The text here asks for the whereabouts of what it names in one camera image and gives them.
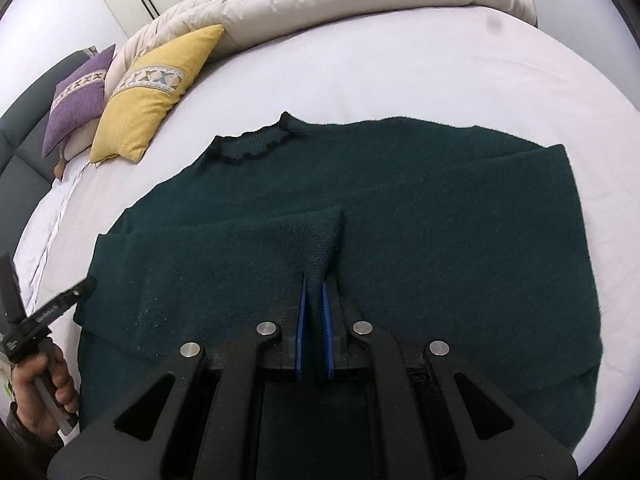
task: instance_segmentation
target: yellow pillow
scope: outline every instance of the yellow pillow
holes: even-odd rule
[[[100,118],[91,162],[117,155],[140,162],[160,123],[191,86],[224,31],[222,25],[201,28],[136,60]]]

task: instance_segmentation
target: white bed sheet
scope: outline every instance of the white bed sheet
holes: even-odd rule
[[[68,163],[62,180],[56,179],[53,182],[51,191],[40,200],[20,236],[14,265],[20,283],[22,303],[28,316],[36,309],[40,279],[66,204],[88,164],[89,150]]]
[[[640,387],[640,114],[615,86],[537,29],[482,7],[352,18],[204,72],[138,165],[118,158],[84,168],[47,246],[38,305],[83,278],[97,235],[214,136],[256,130],[284,110],[311,123],[409,116],[561,143],[582,201],[602,312],[596,407],[574,452],[584,470]],[[70,318],[57,322],[54,336],[77,377],[79,328]]]

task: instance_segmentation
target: human hand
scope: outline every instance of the human hand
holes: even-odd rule
[[[68,413],[78,411],[78,393],[73,377],[69,374],[66,361],[59,346],[53,345],[56,358],[51,374],[56,390],[56,400]],[[49,365],[49,357],[41,352],[23,359],[12,372],[11,384],[14,389],[17,415],[22,425],[44,442],[51,441],[58,432],[58,424],[47,411],[33,380]]]

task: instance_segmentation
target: metal screw head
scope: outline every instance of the metal screw head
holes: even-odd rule
[[[429,350],[433,355],[447,355],[449,353],[449,345],[444,341],[432,341]]]
[[[353,324],[353,331],[356,334],[367,335],[373,332],[373,325],[369,321],[356,321]]]
[[[275,323],[272,323],[271,321],[263,321],[257,327],[255,327],[256,332],[260,335],[271,335],[277,329],[277,325]]]
[[[196,357],[200,353],[200,345],[198,343],[185,343],[180,347],[180,354],[183,357]]]

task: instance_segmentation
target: decorative pillow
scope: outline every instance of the decorative pillow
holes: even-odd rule
[[[61,81],[51,104],[42,156],[47,156],[68,134],[104,110],[104,79],[113,61],[113,44]]]
[[[222,25],[201,28],[136,60],[104,109],[91,162],[117,155],[139,162],[160,123],[191,86],[224,31]]]
[[[92,119],[88,123],[78,126],[68,135],[64,150],[65,160],[71,160],[92,145],[99,123],[100,119]]]

